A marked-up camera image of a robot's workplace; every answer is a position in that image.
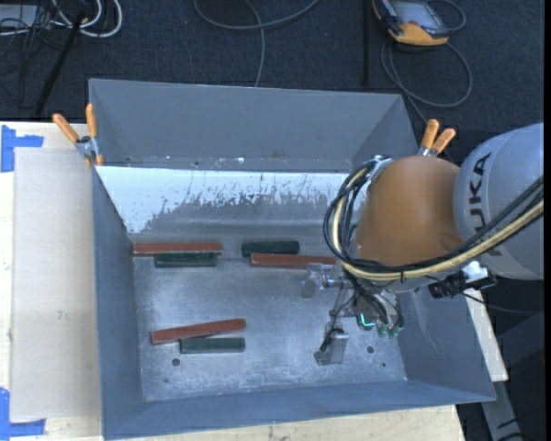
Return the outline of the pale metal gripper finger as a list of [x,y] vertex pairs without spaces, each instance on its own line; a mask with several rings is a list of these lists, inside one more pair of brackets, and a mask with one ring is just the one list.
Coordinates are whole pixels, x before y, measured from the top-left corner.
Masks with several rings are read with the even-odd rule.
[[308,265],[307,275],[301,283],[301,297],[311,299],[317,290],[328,288],[335,279],[335,271],[335,265]]
[[314,353],[318,365],[329,366],[342,364],[348,335],[341,329],[332,329],[326,333],[320,348]]

